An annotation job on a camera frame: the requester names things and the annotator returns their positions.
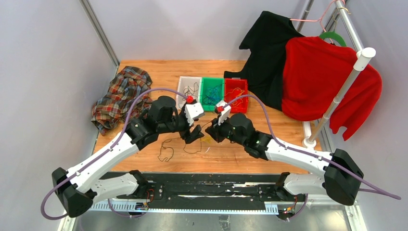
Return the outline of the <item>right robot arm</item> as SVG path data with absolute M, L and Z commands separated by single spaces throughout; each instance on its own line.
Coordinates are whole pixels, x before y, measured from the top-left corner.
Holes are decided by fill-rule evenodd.
M 308 174 L 281 174 L 275 184 L 275 195 L 280 200 L 309 193 L 327 195 L 342 205 L 355 202 L 364 174 L 344 150 L 330 153 L 290 145 L 256 130 L 251 120 L 241 113 L 223 122 L 215 118 L 205 131 L 216 142 L 227 139 L 241 145 L 254 158 L 283 162 L 308 171 Z

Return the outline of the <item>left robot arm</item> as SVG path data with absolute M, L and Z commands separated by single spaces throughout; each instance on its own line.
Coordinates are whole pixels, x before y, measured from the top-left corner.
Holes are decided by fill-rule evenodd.
M 191 96 L 180 111 L 174 99 L 160 96 L 96 154 L 68 170 L 61 167 L 54 170 L 53 184 L 59 186 L 55 194 L 67 215 L 78 217 L 94 204 L 122 195 L 149 200 L 148 181 L 140 171 L 132 170 L 105 180 L 102 176 L 128 156 L 156 142 L 160 134 L 177 132 L 186 144 L 202 138 L 201 127 L 193 124 L 203 115 L 202 105 Z

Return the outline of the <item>white plastic bin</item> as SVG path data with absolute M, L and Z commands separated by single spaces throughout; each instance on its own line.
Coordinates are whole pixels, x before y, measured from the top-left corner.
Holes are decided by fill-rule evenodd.
M 185 96 L 192 96 L 196 101 L 200 101 L 202 77 L 180 76 L 177 91 Z

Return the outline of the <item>green plastic bin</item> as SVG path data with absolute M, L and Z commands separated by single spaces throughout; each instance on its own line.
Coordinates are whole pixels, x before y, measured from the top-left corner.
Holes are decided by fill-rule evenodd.
M 215 105 L 224 100 L 224 88 L 223 78 L 203 77 L 200 103 L 204 111 L 214 111 Z

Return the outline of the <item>red plastic bin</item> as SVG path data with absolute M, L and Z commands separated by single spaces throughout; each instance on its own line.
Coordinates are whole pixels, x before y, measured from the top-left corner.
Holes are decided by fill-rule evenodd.
M 245 79 L 225 78 L 224 101 L 229 103 L 231 100 L 248 93 L 248 84 Z M 241 98 L 233 102 L 231 105 L 232 113 L 247 112 L 248 98 Z

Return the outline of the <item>plaid flannel shirt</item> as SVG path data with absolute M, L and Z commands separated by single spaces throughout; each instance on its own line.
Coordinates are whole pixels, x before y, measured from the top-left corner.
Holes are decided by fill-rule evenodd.
M 151 88 L 153 81 L 147 71 L 126 66 L 111 80 L 107 93 L 91 108 L 91 122 L 104 136 L 124 123 L 134 100 Z

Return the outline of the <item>black t-shirt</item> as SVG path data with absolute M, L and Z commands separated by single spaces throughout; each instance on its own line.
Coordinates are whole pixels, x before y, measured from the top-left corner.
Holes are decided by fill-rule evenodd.
M 239 72 L 225 71 L 224 78 L 245 79 L 266 106 L 282 110 L 286 44 L 301 37 L 289 18 L 263 11 L 239 45 L 251 52 L 245 65 Z

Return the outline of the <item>red sweater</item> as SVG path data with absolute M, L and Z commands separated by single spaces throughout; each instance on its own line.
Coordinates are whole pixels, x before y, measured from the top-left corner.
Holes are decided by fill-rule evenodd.
M 353 70 L 356 52 L 319 37 L 292 38 L 285 48 L 282 111 L 299 121 L 319 119 Z M 343 140 L 351 138 L 372 112 L 381 92 L 379 72 L 367 65 L 331 115 L 333 133 L 345 127 Z

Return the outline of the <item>green hanger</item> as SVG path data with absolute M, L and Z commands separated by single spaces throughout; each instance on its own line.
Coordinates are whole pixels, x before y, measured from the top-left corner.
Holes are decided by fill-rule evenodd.
M 347 47 L 345 40 L 337 33 L 333 31 L 327 31 L 319 35 L 321 39 L 333 39 L 339 43 L 341 47 Z

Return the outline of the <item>white clothes rack pole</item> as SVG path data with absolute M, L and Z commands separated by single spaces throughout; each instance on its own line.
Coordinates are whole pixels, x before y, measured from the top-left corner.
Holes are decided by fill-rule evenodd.
M 303 122 L 304 129 L 304 139 L 302 140 L 302 145 L 308 149 L 314 149 L 316 147 L 316 139 L 319 133 L 323 130 L 324 126 L 327 124 L 331 118 L 333 112 L 338 107 L 338 105 L 343 100 L 345 94 L 351 88 L 352 84 L 355 82 L 359 74 L 367 67 L 369 62 L 376 55 L 376 50 L 372 47 L 367 47 L 359 50 L 356 53 L 357 60 L 353 65 L 353 69 L 345 80 L 344 84 L 341 86 L 340 90 L 333 98 L 330 106 L 323 114 L 322 118 L 318 122 L 318 125 L 312 130 L 310 122 Z

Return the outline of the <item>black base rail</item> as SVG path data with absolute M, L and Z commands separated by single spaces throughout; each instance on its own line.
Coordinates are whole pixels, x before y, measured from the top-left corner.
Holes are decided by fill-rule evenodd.
M 303 195 L 275 191 L 276 174 L 144 173 L 151 208 L 191 210 L 262 210 L 266 202 L 294 205 Z

